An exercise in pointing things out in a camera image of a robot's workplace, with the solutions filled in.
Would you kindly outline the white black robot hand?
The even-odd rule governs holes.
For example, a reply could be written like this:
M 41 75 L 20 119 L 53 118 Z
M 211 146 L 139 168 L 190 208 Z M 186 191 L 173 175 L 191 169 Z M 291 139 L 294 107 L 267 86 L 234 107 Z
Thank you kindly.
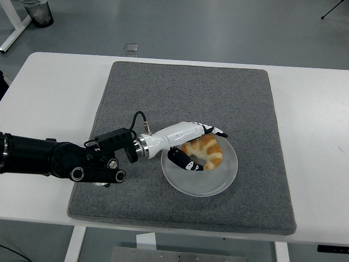
M 184 170 L 202 171 L 217 168 L 223 152 L 214 135 L 226 138 L 217 127 L 199 122 L 181 122 L 152 135 L 141 134 L 136 142 L 139 155 L 148 159 L 167 150 L 168 159 Z

